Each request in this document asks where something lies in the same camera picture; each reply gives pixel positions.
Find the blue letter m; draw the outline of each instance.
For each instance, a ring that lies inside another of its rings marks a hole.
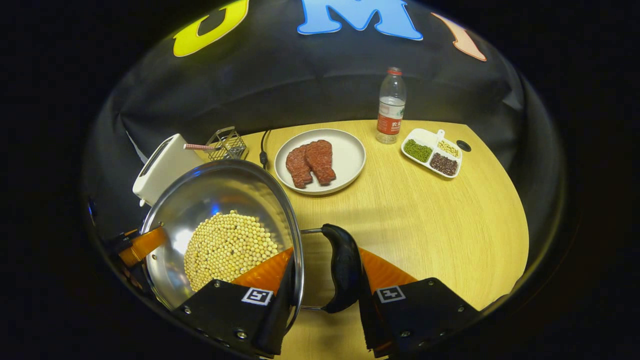
[[[422,40],[411,22],[402,0],[302,0],[305,9],[305,23],[298,26],[298,33],[303,35],[333,33],[342,24],[331,19],[329,8],[338,13],[356,30],[364,30],[373,14],[378,12],[380,22],[376,30],[395,37]]]

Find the water bottle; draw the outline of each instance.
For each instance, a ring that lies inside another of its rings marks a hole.
[[[387,77],[380,86],[380,107],[378,108],[378,134],[381,143],[395,143],[400,132],[404,115],[406,87],[402,71],[397,67],[387,69]]]

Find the bottle cap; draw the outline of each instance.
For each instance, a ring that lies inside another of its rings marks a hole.
[[[389,67],[387,73],[391,75],[402,75],[402,70],[399,67]]]

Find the table surface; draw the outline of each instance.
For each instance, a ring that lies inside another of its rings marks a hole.
[[[367,162],[353,183],[333,194],[304,195],[282,185],[300,229],[327,223],[343,227],[358,246],[418,280],[437,277],[478,310],[511,291],[527,262],[527,221],[506,171],[468,126],[404,120],[393,145],[375,139],[376,120],[274,129],[264,143],[269,160],[288,139],[322,128],[347,131],[360,139]],[[446,139],[471,146],[463,153],[456,178],[439,176],[402,154],[400,145],[415,128],[434,133],[443,129]],[[243,135],[249,150],[246,159],[256,164],[262,134]],[[276,177],[270,165],[267,170]],[[322,306],[334,292],[331,245],[321,234],[304,235],[302,240],[303,304]],[[284,338],[282,354],[281,359],[374,359],[366,349],[358,304],[332,315],[301,311]]]

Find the cable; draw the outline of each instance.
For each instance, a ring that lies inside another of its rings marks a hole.
[[[267,170],[267,153],[264,151],[264,137],[267,136],[267,133],[270,131],[271,129],[265,131],[264,134],[262,134],[262,140],[260,140],[260,163],[264,170]]]

